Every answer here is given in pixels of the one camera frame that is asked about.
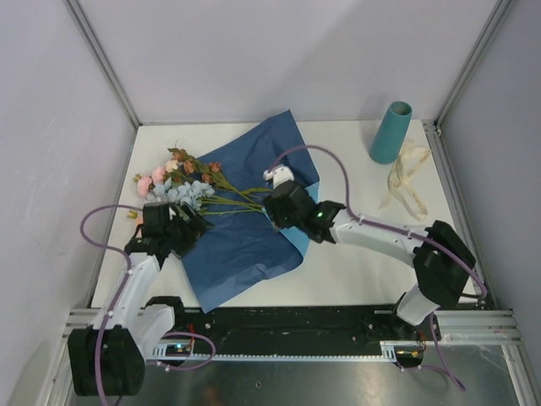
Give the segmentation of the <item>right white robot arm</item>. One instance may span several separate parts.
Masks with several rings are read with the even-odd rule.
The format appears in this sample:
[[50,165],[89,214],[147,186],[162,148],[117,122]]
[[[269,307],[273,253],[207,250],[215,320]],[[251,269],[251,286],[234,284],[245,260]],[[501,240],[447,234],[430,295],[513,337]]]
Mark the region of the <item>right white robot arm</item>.
[[342,203],[317,203],[300,184],[288,180],[263,199],[271,222],[279,229],[297,228],[315,243],[347,244],[387,255],[410,266],[413,287],[396,302],[390,315],[391,332],[411,339],[428,316],[452,310],[465,296],[464,288],[475,260],[446,222],[413,227],[350,215]]

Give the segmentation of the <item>cream printed ribbon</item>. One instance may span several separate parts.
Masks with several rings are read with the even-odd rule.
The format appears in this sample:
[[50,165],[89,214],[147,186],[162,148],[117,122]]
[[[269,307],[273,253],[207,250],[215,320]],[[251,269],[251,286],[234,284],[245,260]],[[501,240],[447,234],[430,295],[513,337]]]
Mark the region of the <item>cream printed ribbon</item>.
[[413,187],[414,176],[428,163],[431,151],[428,147],[416,144],[406,138],[397,159],[392,163],[386,180],[387,192],[380,202],[379,211],[386,210],[396,200],[417,222],[422,222],[429,214],[421,196]]

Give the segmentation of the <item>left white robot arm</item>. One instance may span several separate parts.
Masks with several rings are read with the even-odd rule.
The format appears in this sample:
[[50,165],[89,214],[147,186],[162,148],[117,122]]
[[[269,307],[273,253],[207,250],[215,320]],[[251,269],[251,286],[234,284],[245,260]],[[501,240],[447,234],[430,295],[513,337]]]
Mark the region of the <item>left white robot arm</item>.
[[202,338],[190,328],[178,296],[145,295],[169,255],[183,258],[214,226],[188,204],[150,203],[141,208],[142,222],[119,252],[126,260],[112,291],[93,321],[68,336],[74,391],[111,397],[136,395],[145,367],[164,338]]

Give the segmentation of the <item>artificial flower bunch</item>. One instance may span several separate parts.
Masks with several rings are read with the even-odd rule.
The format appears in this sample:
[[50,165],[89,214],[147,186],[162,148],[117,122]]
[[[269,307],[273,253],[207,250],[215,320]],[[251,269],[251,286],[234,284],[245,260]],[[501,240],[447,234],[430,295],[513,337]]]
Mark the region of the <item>artificial flower bunch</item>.
[[266,187],[236,187],[224,174],[220,162],[204,162],[174,146],[170,157],[149,174],[133,177],[137,195],[144,203],[189,204],[203,216],[261,213]]

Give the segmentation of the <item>blue wrapping paper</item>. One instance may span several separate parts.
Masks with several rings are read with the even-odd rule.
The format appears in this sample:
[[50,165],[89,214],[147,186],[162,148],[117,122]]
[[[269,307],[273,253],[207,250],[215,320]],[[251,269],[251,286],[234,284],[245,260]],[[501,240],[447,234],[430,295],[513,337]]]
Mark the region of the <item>blue wrapping paper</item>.
[[[219,162],[233,192],[220,197],[240,200],[240,192],[264,188],[263,172],[285,150],[304,143],[291,112],[285,111],[203,156]],[[214,227],[183,258],[191,288],[209,312],[261,281],[290,272],[303,263],[309,238],[296,228],[277,231],[268,217],[231,205],[209,206]]]

